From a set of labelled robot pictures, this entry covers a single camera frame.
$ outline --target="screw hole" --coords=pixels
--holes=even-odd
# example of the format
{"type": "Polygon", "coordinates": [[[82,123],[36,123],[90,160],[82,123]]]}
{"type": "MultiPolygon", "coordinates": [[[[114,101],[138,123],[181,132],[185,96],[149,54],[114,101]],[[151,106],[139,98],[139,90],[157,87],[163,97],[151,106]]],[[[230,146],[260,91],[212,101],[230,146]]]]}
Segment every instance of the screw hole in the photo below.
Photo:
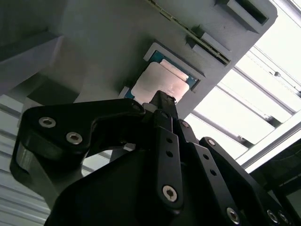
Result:
{"type": "Polygon", "coordinates": [[[52,124],[52,121],[50,121],[49,119],[44,119],[44,120],[43,120],[43,123],[44,123],[45,125],[51,125],[51,124],[52,124]]]}
{"type": "Polygon", "coordinates": [[[174,156],[170,151],[166,151],[166,154],[169,158],[172,158],[174,156]]]}
{"type": "Polygon", "coordinates": [[[70,138],[71,138],[72,140],[79,140],[79,137],[76,136],[76,135],[71,135],[70,138]]]}
{"type": "Polygon", "coordinates": [[[211,173],[213,176],[216,176],[216,172],[215,172],[213,169],[210,170],[210,173],[211,173]]]}

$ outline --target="black plastic part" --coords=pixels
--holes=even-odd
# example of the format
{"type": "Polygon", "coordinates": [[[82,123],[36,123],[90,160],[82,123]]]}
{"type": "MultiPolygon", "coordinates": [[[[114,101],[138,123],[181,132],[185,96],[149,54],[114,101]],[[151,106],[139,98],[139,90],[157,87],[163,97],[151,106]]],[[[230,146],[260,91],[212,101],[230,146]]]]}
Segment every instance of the black plastic part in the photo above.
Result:
{"type": "Polygon", "coordinates": [[[268,210],[281,211],[294,225],[217,142],[210,145],[208,137],[197,141],[191,126],[178,119],[174,98],[158,91],[151,103],[158,109],[146,117],[143,107],[130,99],[24,113],[11,169],[22,184],[32,183],[30,189],[54,197],[46,199],[51,208],[55,200],[46,226],[233,226],[228,208],[242,226],[287,225],[280,217],[279,223],[272,222],[268,210]],[[56,126],[41,127],[41,117],[53,118],[56,126]],[[71,131],[81,134],[83,142],[68,143],[65,136],[71,131]],[[135,150],[85,178],[76,177],[86,156],[126,143],[136,144],[135,150]],[[18,166],[21,144],[33,154],[38,169],[46,170],[28,173],[18,166]],[[53,194],[47,194],[49,185],[57,188],[53,194]],[[165,186],[175,190],[175,200],[164,194],[165,186]]]}
{"type": "Polygon", "coordinates": [[[294,225],[289,214],[216,141],[213,146],[208,142],[209,139],[214,141],[210,137],[204,137],[199,144],[210,151],[235,203],[250,223],[252,225],[258,222],[261,225],[287,225],[280,217],[278,217],[279,223],[274,223],[267,214],[270,210],[275,214],[279,211],[283,212],[291,222],[290,225],[294,225]]]}
{"type": "Polygon", "coordinates": [[[132,99],[35,107],[23,114],[18,137],[32,153],[62,164],[67,161],[72,163],[70,167],[77,167],[91,148],[94,131],[106,131],[107,128],[118,128],[120,125],[130,126],[131,122],[142,118],[144,114],[144,108],[132,99]],[[56,126],[42,127],[39,125],[41,117],[54,119],[56,126]],[[79,133],[83,141],[79,145],[69,143],[66,140],[68,132],[79,133]]]}
{"type": "Polygon", "coordinates": [[[150,101],[151,104],[157,106],[158,109],[168,113],[174,119],[178,119],[177,109],[175,107],[175,98],[167,95],[163,91],[157,91],[153,99],[150,101]]]}

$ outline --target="bright light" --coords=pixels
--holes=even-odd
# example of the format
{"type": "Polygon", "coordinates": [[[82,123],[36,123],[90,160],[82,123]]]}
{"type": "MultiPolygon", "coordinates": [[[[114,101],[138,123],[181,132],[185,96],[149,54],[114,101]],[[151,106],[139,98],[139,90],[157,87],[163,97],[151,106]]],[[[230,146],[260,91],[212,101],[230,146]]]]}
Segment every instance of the bright light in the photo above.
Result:
{"type": "Polygon", "coordinates": [[[256,144],[274,130],[270,124],[217,87],[202,100],[195,111],[230,133],[256,144]]]}
{"type": "Polygon", "coordinates": [[[236,161],[240,165],[246,163],[249,159],[253,158],[256,154],[258,154],[260,151],[262,151],[265,147],[267,147],[269,144],[274,142],[276,139],[278,139],[279,137],[284,135],[286,132],[291,130],[295,125],[297,125],[300,122],[301,122],[301,111],[296,113],[285,123],[281,124],[278,128],[276,128],[273,132],[271,132],[263,140],[261,140],[258,144],[256,144],[254,147],[250,148],[246,153],[244,153],[242,156],[240,156],[238,159],[236,159],[236,161]]]}
{"type": "Polygon", "coordinates": [[[198,140],[200,140],[203,137],[212,137],[234,159],[238,158],[244,152],[247,151],[246,147],[234,141],[230,137],[216,130],[215,128],[203,122],[202,120],[200,120],[192,114],[188,115],[185,121],[187,121],[187,123],[190,124],[198,140]]]}
{"type": "Polygon", "coordinates": [[[262,117],[273,116],[279,122],[285,122],[291,115],[280,105],[275,103],[271,98],[261,92],[253,84],[248,82],[241,75],[231,70],[221,81],[221,84],[226,85],[244,100],[246,105],[252,110],[260,114],[262,117]]]}

